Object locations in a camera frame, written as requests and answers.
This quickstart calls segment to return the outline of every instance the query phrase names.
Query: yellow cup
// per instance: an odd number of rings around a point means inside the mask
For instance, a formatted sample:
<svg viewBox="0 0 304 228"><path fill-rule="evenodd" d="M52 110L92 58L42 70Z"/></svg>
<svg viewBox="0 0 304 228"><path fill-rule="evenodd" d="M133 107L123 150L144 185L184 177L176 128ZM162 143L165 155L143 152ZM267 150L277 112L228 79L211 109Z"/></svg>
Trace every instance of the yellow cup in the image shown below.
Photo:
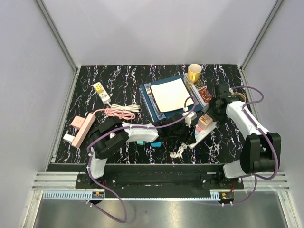
<svg viewBox="0 0 304 228"><path fill-rule="evenodd" d="M201 66L198 64L191 64L188 67L188 80L195 83L200 78Z"/></svg>

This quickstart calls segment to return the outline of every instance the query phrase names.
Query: white power strip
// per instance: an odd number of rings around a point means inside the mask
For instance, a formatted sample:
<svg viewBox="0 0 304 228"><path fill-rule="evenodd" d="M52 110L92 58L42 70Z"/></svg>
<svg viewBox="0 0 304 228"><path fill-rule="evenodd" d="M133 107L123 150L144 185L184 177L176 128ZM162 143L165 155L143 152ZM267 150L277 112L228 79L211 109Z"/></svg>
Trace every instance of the white power strip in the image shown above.
<svg viewBox="0 0 304 228"><path fill-rule="evenodd" d="M95 83L93 87L104 104L111 102L109 94L106 92L105 88L101 85L100 82Z"/></svg>

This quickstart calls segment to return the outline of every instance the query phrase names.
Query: small box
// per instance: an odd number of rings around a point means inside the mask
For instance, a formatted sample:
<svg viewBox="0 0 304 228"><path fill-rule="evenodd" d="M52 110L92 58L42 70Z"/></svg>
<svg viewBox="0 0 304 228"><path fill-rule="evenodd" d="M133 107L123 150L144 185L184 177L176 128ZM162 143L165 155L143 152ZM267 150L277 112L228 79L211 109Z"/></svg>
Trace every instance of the small box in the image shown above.
<svg viewBox="0 0 304 228"><path fill-rule="evenodd" d="M199 118L199 121L198 121L198 126L203 129L203 130L206 130L208 128L208 125L210 123L212 123L213 119L208 116L207 114L203 115L202 117Z"/></svg>
<svg viewBox="0 0 304 228"><path fill-rule="evenodd" d="M85 122L85 118L81 117L81 116L75 116L74 120L71 123L71 126L73 126L75 129L79 130L81 128L81 126L84 124Z"/></svg>

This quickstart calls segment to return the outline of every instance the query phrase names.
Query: white paper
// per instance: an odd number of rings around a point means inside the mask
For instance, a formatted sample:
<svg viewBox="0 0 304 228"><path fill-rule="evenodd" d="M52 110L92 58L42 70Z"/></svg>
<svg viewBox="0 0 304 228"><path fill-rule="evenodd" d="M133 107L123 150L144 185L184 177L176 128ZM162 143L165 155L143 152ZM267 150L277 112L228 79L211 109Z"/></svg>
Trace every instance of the white paper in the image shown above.
<svg viewBox="0 0 304 228"><path fill-rule="evenodd" d="M183 108L186 99L190 96L181 78L160 85L152 85L151 90L161 113ZM187 106L192 104L192 99L186 103Z"/></svg>

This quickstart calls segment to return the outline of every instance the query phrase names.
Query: cup rim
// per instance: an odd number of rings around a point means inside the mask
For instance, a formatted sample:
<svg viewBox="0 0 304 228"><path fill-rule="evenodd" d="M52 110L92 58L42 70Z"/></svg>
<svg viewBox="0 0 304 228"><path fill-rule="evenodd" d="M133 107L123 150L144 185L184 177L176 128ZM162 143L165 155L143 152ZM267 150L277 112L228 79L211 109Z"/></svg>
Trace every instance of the cup rim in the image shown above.
<svg viewBox="0 0 304 228"><path fill-rule="evenodd" d="M201 66L199 64L193 63L189 65L188 70L192 73L200 73L201 72Z"/></svg>

